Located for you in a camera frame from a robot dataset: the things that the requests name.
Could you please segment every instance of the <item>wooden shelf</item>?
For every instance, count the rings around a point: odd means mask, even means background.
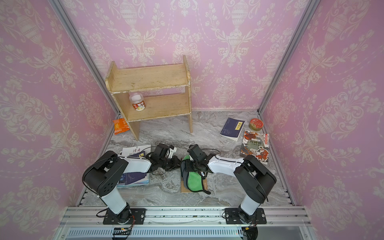
[[[182,64],[122,70],[113,61],[105,78],[105,85],[138,141],[140,121],[143,120],[188,115],[189,131],[192,133],[190,78],[184,55]],[[136,111],[129,101],[129,92],[177,87],[185,87],[185,93],[146,97],[146,107],[142,111]]]
[[[115,62],[112,62],[109,69],[106,82],[109,82],[111,93],[149,91],[188,85],[184,64],[119,70]]]
[[[146,97],[145,109],[136,111],[131,104],[122,106],[122,111],[127,116],[128,122],[167,118],[190,114],[188,107],[188,93]]]

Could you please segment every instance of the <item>gray marble surface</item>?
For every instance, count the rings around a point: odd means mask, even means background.
[[[213,148],[221,151],[223,157],[238,158],[242,138],[235,142],[220,136],[220,131],[228,117],[245,120],[244,129],[249,129],[250,119],[257,117],[255,112],[193,112],[193,133],[189,132],[186,116],[162,118],[142,121],[140,141],[136,141],[130,131],[114,135],[109,142],[108,150],[120,152],[123,147],[145,144],[156,146],[159,143],[177,147],[177,155],[183,158],[191,144],[200,148]],[[262,205],[289,205],[284,195],[280,176],[276,171],[273,159],[269,159],[267,168],[276,176],[277,183],[268,195],[269,202]],[[163,173],[162,169],[154,172]],[[237,206],[240,205],[245,192],[237,179],[225,174],[209,174],[208,189],[212,193],[180,192],[180,171],[174,170],[161,176],[149,175],[149,185],[119,189],[122,197],[131,206]],[[102,206],[103,203],[94,193],[86,193],[83,206]]]

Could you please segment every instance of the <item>green cloth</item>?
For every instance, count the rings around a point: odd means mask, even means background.
[[[190,159],[189,154],[183,160]],[[189,177],[186,179],[187,186],[191,191],[202,191],[203,184],[201,176],[197,172],[189,172]]]

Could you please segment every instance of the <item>pink wallpaper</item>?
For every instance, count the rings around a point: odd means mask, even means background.
[[[322,0],[264,115],[319,240],[384,239],[383,9]]]
[[[47,1],[0,1],[1,239],[49,240],[115,117]]]
[[[104,76],[187,55],[194,109],[257,109],[308,2],[61,1]]]

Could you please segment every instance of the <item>tin can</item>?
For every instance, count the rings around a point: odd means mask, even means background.
[[[254,131],[260,131],[263,128],[263,126],[264,126],[263,121],[261,121],[258,118],[253,118],[249,122],[249,128],[254,130]]]

